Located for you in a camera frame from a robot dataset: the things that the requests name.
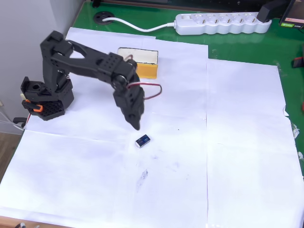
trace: yellow box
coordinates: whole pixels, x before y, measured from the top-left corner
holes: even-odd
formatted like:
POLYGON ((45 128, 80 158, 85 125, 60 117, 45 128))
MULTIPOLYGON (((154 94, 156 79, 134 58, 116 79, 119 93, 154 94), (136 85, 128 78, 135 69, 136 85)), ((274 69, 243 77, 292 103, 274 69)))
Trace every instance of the yellow box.
POLYGON ((133 55, 133 60, 137 62, 136 73, 140 78, 156 79, 158 51, 120 47, 117 54, 124 58, 133 55))

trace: green table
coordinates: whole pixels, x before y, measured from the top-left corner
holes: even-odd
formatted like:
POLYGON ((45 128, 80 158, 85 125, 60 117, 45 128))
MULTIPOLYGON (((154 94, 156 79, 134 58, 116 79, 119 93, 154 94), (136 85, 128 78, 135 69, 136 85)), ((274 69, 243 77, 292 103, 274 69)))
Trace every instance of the green table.
MULTIPOLYGON (((215 34, 199 36, 181 36, 173 28, 163 28, 150 33, 139 32, 120 22, 109 25, 97 25, 93 16, 100 11, 112 12, 136 26, 150 29, 158 25, 173 22, 180 13, 189 13, 174 9, 157 9, 103 3, 99 8, 92 8, 89 2, 84 3, 73 27, 108 32, 120 32, 155 36, 157 39, 178 41, 209 46, 209 58, 247 63, 277 65, 286 100, 286 111, 289 119, 299 129, 295 140, 298 152, 304 153, 304 114, 301 106, 304 102, 304 68, 292 69, 291 61, 302 56, 301 45, 304 34, 297 29, 284 28, 275 19, 265 34, 215 34)), ((300 160, 304 175, 304 161, 300 160)))

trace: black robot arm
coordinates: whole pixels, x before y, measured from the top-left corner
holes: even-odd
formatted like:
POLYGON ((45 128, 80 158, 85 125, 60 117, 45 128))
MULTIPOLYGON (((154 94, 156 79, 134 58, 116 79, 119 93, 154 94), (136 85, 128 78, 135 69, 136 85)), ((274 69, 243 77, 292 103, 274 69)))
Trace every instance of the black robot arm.
POLYGON ((53 31, 40 45, 43 57, 43 82, 29 81, 25 77, 21 90, 26 97, 22 102, 28 111, 43 120, 50 120, 65 113, 74 100, 69 73, 97 78, 111 84, 116 105, 121 108, 127 122, 136 130, 144 111, 144 91, 129 83, 139 82, 137 64, 132 59, 105 54, 73 41, 53 31), (70 58, 73 51, 84 58, 70 58))

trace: paper sheet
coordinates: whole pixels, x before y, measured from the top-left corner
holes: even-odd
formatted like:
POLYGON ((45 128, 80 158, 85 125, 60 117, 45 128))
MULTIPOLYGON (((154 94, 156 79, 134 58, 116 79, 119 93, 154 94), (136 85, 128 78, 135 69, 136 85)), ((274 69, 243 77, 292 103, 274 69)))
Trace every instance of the paper sheet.
POLYGON ((70 32, 67 39, 105 53, 158 50, 158 78, 151 81, 164 92, 145 102, 136 131, 110 85, 70 74, 75 99, 66 114, 50 121, 31 116, 1 183, 0 214, 72 227, 204 226, 208 47, 70 32), (151 142, 138 149, 135 140, 144 134, 151 142), (33 139, 42 151, 29 149, 33 139))
POLYGON ((0 214, 71 227, 199 228, 207 223, 199 122, 153 114, 121 142, 25 131, 1 183, 0 214), (144 133, 151 142, 139 149, 144 133), (33 139, 41 150, 29 149, 33 139))
POLYGON ((68 30, 66 39, 71 39, 69 37, 89 35, 91 38, 99 38, 99 37, 120 37, 120 38, 145 38, 145 39, 155 39, 156 37, 147 36, 147 35, 134 35, 128 33, 118 33, 118 32, 104 32, 104 31, 96 31, 90 29, 83 28, 74 28, 70 27, 68 30))
POLYGON ((276 66, 207 63, 210 227, 300 227, 304 183, 276 66))

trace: white cable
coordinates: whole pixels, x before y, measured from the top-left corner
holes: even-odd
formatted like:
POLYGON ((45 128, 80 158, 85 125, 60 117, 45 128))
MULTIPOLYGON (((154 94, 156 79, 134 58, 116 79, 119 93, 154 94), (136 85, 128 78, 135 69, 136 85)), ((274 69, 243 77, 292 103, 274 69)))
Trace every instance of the white cable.
POLYGON ((116 21, 119 21, 125 25, 128 25, 130 27, 132 27, 133 29, 136 29, 138 31, 141 31, 141 32, 152 32, 154 30, 158 30, 158 29, 161 29, 161 28, 164 28, 164 27, 174 27, 175 23, 167 23, 167 24, 164 24, 164 25, 160 25, 160 26, 157 26, 155 28, 151 28, 151 29, 142 29, 142 28, 139 28, 125 20, 122 20, 122 19, 119 19, 119 18, 106 18, 106 19, 103 19, 103 21, 108 21, 108 20, 116 20, 116 21))
POLYGON ((24 130, 23 128, 21 128, 21 127, 18 127, 16 124, 14 124, 3 112, 0 112, 0 114, 2 114, 3 115, 3 117, 8 121, 8 122, 6 122, 6 121, 0 121, 0 123, 4 123, 4 124, 12 124, 14 127, 16 127, 16 128, 18 128, 19 130, 24 130))

